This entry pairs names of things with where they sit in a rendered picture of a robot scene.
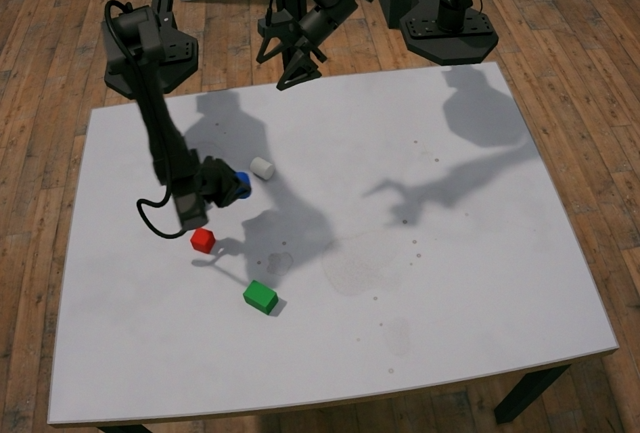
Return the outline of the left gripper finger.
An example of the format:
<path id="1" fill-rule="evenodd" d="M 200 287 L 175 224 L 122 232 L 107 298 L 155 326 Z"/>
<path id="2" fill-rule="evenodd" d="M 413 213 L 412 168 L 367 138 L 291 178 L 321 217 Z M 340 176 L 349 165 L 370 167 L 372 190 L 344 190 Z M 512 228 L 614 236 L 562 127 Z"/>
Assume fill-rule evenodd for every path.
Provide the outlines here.
<path id="1" fill-rule="evenodd" d="M 289 77 L 296 71 L 296 69 L 301 66 L 307 71 L 307 73 L 285 83 L 289 79 Z M 311 64 L 309 64 L 298 52 L 296 52 L 290 63 L 288 64 L 288 67 L 281 76 L 276 88 L 279 91 L 284 91 L 295 85 L 312 81 L 321 77 L 322 74 Z"/>
<path id="2" fill-rule="evenodd" d="M 266 55 L 264 55 L 264 53 L 271 39 L 263 38 L 262 45 L 260 46 L 258 55 L 256 56 L 256 62 L 262 64 L 267 60 L 270 60 L 277 54 L 281 53 L 282 51 L 286 50 L 287 48 L 291 47 L 292 44 L 286 39 L 286 37 L 287 36 L 277 37 L 281 42 Z"/>

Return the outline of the red cube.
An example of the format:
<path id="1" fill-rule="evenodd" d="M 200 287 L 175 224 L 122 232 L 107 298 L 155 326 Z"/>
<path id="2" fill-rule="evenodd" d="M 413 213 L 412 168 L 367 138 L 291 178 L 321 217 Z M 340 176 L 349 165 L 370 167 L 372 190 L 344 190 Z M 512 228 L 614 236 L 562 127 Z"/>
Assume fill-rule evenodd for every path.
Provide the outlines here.
<path id="1" fill-rule="evenodd" d="M 194 250 L 205 254 L 209 254 L 215 241 L 213 232 L 203 228 L 196 229 L 190 239 Z"/>

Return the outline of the blue cylinder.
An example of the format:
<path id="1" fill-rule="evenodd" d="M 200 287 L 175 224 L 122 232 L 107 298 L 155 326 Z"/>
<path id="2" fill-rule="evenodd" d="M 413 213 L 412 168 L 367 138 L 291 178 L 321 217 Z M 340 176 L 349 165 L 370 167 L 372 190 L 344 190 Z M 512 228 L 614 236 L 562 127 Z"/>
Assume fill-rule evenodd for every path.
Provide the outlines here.
<path id="1" fill-rule="evenodd" d="M 247 174 L 246 174 L 246 173 L 238 172 L 238 173 L 234 173 L 234 174 L 233 174 L 233 176 L 236 176 L 238 179 L 240 179 L 240 180 L 241 180 L 241 181 L 243 181 L 247 186 L 249 186 L 249 187 L 250 187 L 249 180 L 248 180 L 248 176 L 247 176 Z M 236 190 L 236 191 L 235 191 L 235 193 L 239 193 L 239 192 L 244 191 L 244 190 L 245 190 L 245 189 L 243 189 L 243 188 L 241 188 L 241 187 L 240 187 L 238 190 Z M 235 194 L 235 193 L 234 193 L 234 194 Z M 242 197 L 240 197 L 240 198 L 238 198 L 238 199 L 245 199 L 245 198 L 247 198 L 247 197 L 250 195 L 250 193 L 251 193 L 251 190 L 250 190 L 250 192 L 249 192 L 248 194 L 246 194 L 246 195 L 244 195 L 244 196 L 242 196 Z"/>

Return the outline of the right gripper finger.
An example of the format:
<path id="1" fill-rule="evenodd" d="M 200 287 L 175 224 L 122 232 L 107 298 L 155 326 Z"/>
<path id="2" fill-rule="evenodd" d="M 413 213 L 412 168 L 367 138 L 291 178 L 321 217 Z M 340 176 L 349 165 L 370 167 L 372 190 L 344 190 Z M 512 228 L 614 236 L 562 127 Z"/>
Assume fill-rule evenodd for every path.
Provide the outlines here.
<path id="1" fill-rule="evenodd" d="M 219 159 L 219 160 L 220 160 L 220 159 Z M 230 168 L 229 168 L 225 163 L 223 163 L 223 161 L 222 161 L 222 160 L 220 160 L 220 161 L 222 162 L 222 164 L 224 164 L 224 166 L 225 166 L 225 167 L 230 171 L 230 173 L 231 173 L 232 175 L 235 173 L 235 172 L 234 172 L 232 169 L 230 169 Z"/>
<path id="2" fill-rule="evenodd" d="M 234 176 L 234 177 L 235 177 L 235 179 L 234 179 L 233 183 L 236 183 L 236 187 L 234 189 L 234 192 L 232 193 L 233 196 L 231 195 L 231 197 L 229 198 L 228 202 L 226 203 L 226 205 L 224 207 L 227 207 L 232 202 L 234 202 L 236 199 L 248 194 L 250 192 L 250 190 L 251 190 L 251 188 L 249 186 L 247 186 L 243 181 L 238 179 L 236 176 Z M 241 191 L 239 193 L 235 193 L 235 190 L 238 190 L 240 187 L 245 189 L 245 190 Z"/>

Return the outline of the green rectangular block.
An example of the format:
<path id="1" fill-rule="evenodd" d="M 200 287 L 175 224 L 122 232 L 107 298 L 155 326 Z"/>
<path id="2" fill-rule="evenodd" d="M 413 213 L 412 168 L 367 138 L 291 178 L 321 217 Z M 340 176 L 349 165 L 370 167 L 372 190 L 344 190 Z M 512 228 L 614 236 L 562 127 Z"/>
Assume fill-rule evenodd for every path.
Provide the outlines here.
<path id="1" fill-rule="evenodd" d="M 277 292 L 269 289 L 263 284 L 253 280 L 243 293 L 244 300 L 249 305 L 258 309 L 266 315 L 273 310 L 278 303 Z"/>

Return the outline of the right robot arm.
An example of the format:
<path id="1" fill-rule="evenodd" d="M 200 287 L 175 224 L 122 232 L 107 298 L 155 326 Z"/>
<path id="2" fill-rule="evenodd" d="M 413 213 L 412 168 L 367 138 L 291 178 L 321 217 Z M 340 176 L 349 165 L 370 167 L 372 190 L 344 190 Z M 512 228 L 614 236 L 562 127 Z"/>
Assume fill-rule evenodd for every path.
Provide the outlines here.
<path id="1" fill-rule="evenodd" d="M 152 10 L 149 5 L 133 9 L 132 14 L 125 14 L 119 13 L 118 17 L 112 18 L 112 22 L 137 65 L 130 66 L 105 20 L 100 22 L 100 29 L 108 73 L 119 74 L 133 98 L 145 132 L 153 177 L 159 187 L 165 188 L 166 170 L 162 152 L 166 150 L 172 173 L 170 199 L 177 225 L 179 231 L 193 231 L 208 222 L 197 192 L 202 182 L 200 163 L 196 151 L 187 150 L 183 137 L 169 118 L 157 75 L 159 66 L 191 61 L 193 44 L 187 39 L 161 46 L 158 11 Z"/>

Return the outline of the white cylinder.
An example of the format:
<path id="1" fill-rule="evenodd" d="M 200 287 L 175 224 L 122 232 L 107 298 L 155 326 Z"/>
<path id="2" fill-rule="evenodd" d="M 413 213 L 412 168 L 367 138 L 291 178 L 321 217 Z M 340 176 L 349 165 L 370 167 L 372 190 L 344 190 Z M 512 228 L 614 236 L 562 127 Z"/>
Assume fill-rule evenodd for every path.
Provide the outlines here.
<path id="1" fill-rule="evenodd" d="M 274 170 L 275 170 L 274 165 L 267 162 L 266 160 L 263 160 L 260 157 L 256 157 L 255 159 L 253 159 L 250 165 L 250 171 L 252 171 L 253 173 L 257 174 L 258 176 L 262 177 L 265 180 L 269 179 L 272 176 L 272 174 L 274 173 Z"/>

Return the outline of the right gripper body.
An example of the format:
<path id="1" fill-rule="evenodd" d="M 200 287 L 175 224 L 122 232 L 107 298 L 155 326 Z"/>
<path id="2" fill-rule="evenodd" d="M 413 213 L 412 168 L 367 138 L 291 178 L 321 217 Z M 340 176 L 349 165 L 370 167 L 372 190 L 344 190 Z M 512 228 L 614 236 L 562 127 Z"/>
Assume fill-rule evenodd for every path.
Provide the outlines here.
<path id="1" fill-rule="evenodd" d="M 200 167 L 202 182 L 197 192 L 201 200 L 207 205 L 212 203 L 215 208 L 223 208 L 236 187 L 235 177 L 218 158 L 212 160 L 211 156 L 205 156 Z"/>

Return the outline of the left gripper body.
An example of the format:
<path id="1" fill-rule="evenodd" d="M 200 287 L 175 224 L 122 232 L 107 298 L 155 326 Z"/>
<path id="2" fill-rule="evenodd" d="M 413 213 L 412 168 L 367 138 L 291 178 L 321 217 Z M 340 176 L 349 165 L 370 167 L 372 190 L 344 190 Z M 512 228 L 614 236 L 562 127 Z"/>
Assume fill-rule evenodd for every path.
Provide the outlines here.
<path id="1" fill-rule="evenodd" d="M 271 26 L 290 25 L 291 33 L 286 39 L 296 48 L 298 53 L 316 70 L 319 68 L 307 54 L 312 52 L 323 64 L 327 58 L 319 51 L 318 47 L 338 28 L 328 16 L 316 4 L 312 10 L 297 23 L 294 17 L 284 9 L 282 12 L 273 13 Z M 313 50 L 314 49 L 314 50 Z"/>

